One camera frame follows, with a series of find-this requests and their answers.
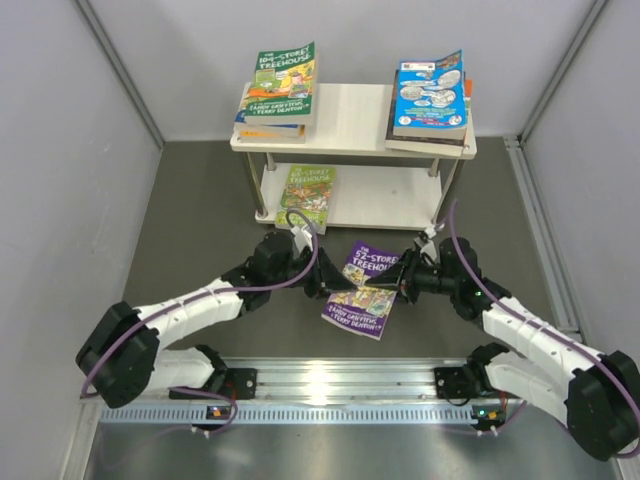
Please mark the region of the purple cartoon book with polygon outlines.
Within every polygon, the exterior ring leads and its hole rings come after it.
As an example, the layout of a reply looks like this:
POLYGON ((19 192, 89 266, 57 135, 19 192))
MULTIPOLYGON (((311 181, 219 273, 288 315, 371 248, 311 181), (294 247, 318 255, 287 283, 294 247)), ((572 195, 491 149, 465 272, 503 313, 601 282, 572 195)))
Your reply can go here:
POLYGON ((342 269, 343 275, 357 286, 355 291, 331 294, 321 318, 349 333, 379 341, 384 333, 396 298, 396 292, 366 286, 400 259, 397 253, 356 241, 342 269))

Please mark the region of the lime green cartoon book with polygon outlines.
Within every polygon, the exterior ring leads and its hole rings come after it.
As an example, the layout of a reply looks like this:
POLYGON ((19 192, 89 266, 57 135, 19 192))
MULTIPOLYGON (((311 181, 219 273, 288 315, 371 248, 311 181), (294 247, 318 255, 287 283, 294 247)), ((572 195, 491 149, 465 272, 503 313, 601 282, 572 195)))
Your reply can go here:
POLYGON ((332 166, 297 165, 290 167, 275 217, 275 227, 288 229, 305 226, 293 215, 287 219, 289 209, 300 210, 314 225, 316 232, 326 232, 336 168, 332 166))

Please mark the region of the dark tale of cities book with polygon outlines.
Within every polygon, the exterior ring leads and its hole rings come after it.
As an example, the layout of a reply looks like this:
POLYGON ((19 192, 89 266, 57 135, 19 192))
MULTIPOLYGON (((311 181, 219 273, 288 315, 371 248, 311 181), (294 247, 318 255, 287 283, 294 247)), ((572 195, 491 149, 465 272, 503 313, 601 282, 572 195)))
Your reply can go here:
POLYGON ((465 139, 460 143, 456 143, 454 141, 442 140, 442 139, 429 139, 429 138, 421 139, 416 137, 395 135, 392 132, 392 123, 393 123, 392 114, 394 111, 394 107, 395 107, 395 83, 391 93, 391 101, 390 101, 389 114, 388 114, 388 120, 387 120, 387 126, 386 126, 385 145, 387 147, 423 151, 426 149, 426 146, 428 144, 434 144, 434 145, 444 145, 446 147, 452 147, 456 152, 458 152, 463 150, 463 148, 466 146, 468 126, 467 126, 465 139))

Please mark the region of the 130-storey treehouse book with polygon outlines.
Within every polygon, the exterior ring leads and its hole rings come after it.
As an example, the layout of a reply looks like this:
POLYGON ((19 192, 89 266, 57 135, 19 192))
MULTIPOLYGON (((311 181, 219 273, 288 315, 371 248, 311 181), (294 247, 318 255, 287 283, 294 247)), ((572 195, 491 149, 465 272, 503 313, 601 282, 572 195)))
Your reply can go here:
POLYGON ((234 134, 239 142, 245 144, 304 144, 305 128, 287 129, 285 132, 247 131, 235 129, 234 134))

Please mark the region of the blue 91-storey treehouse book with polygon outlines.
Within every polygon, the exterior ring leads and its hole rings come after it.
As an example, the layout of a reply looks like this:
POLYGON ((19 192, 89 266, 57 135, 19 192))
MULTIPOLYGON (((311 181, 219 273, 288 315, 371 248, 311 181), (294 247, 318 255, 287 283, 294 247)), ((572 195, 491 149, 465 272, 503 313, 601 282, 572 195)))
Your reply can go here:
POLYGON ((248 105, 250 83, 246 82, 243 88, 242 98, 238 107, 238 112, 234 119, 234 128, 238 131, 275 134, 283 137, 297 137, 304 134, 304 127, 295 124, 282 125, 248 125, 245 119, 245 111, 248 105))

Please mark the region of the light blue storey treehouse book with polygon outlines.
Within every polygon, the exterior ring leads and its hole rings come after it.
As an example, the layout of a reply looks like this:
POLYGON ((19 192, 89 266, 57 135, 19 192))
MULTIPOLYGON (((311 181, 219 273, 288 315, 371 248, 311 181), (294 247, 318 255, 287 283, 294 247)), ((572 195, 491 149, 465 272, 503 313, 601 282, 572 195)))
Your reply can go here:
POLYGON ((402 60, 395 81, 392 132, 460 143, 468 126, 465 97, 461 49, 440 59, 402 60))

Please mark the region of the green 104-storey treehouse book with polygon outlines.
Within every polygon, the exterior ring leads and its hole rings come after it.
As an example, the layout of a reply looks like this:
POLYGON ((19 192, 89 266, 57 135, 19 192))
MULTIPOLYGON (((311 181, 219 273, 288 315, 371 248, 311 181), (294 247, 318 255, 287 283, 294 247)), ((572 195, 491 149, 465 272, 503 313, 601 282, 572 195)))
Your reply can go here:
POLYGON ((260 51, 246 94, 248 125, 304 125, 315 122, 317 72, 312 41, 286 50, 260 51))

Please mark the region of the orange 78-storey treehouse book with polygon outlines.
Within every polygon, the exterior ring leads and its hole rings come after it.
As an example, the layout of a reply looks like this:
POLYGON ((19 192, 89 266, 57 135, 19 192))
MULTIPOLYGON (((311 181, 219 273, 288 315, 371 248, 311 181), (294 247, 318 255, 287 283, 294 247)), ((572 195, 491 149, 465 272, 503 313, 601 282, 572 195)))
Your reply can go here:
POLYGON ((467 108, 469 108, 471 104, 472 91, 473 91, 473 80, 470 78, 466 78, 464 80, 464 101, 467 108))

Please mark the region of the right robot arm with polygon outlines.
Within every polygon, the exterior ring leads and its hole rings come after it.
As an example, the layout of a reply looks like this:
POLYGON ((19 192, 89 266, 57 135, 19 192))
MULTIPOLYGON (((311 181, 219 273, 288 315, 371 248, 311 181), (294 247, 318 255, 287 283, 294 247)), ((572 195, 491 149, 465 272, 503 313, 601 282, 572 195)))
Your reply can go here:
POLYGON ((494 338, 464 366, 478 396, 512 394, 559 422, 592 458, 639 452, 639 369, 620 350, 606 354, 557 330, 481 273, 477 253, 462 237, 443 240, 439 260, 406 250, 367 285, 395 291, 413 304, 422 293, 449 298, 465 321, 494 338))

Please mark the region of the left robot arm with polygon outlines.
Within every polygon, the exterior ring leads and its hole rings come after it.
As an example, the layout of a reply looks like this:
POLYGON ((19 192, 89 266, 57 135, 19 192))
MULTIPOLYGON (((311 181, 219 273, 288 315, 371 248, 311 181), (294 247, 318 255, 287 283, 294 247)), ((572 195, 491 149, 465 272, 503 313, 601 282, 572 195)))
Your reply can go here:
POLYGON ((199 289, 152 305, 111 305, 75 358, 85 376, 82 396, 97 395, 113 409, 175 388, 217 396, 226 384, 218 354, 207 346, 175 350, 173 344, 261 308, 273 291, 284 288, 327 298, 356 287, 315 236, 298 230, 268 233, 243 263, 199 289))

